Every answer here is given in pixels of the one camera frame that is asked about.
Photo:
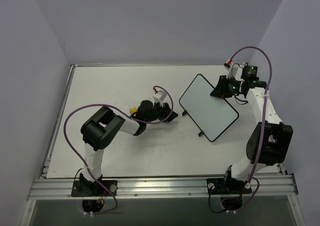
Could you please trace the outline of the small black-framed whiteboard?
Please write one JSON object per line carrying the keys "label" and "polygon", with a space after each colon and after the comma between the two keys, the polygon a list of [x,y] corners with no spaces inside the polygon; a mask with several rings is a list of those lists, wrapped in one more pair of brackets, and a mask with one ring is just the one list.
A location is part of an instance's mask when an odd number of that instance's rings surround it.
{"label": "small black-framed whiteboard", "polygon": [[218,139],[238,118],[239,113],[225,99],[211,96],[214,86],[197,74],[179,99],[183,114],[189,115],[210,142]]}

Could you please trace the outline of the yellow bone-shaped eraser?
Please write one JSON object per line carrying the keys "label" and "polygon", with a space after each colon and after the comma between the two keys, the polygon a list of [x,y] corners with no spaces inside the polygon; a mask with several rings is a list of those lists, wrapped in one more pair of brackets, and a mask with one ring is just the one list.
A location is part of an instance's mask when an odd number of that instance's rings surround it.
{"label": "yellow bone-shaped eraser", "polygon": [[130,114],[134,114],[134,113],[137,112],[137,108],[136,107],[132,107],[132,108],[129,109],[129,111],[130,111]]}

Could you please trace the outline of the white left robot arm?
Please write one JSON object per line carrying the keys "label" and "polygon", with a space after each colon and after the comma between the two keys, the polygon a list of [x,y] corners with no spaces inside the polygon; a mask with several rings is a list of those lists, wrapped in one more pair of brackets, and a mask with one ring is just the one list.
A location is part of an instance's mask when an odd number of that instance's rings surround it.
{"label": "white left robot arm", "polygon": [[84,160],[87,163],[79,177],[83,190],[90,196],[100,192],[104,150],[118,132],[139,136],[145,131],[147,123],[168,123],[176,117],[178,114],[172,111],[166,102],[153,103],[144,100],[137,110],[131,113],[130,118],[114,113],[109,107],[100,108],[80,129],[85,143]]}

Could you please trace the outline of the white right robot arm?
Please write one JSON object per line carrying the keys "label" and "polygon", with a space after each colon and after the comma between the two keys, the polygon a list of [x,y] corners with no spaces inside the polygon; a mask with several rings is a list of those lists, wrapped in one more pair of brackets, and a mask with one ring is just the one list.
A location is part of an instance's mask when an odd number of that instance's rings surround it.
{"label": "white right robot arm", "polygon": [[255,172],[285,160],[293,128],[286,125],[276,113],[268,83],[257,76],[258,67],[248,64],[241,66],[231,60],[224,66],[228,73],[219,77],[210,95],[222,99],[243,95],[243,103],[251,107],[256,121],[256,127],[246,144],[245,156],[228,167],[222,180],[223,189],[232,193],[240,184],[250,183]]}

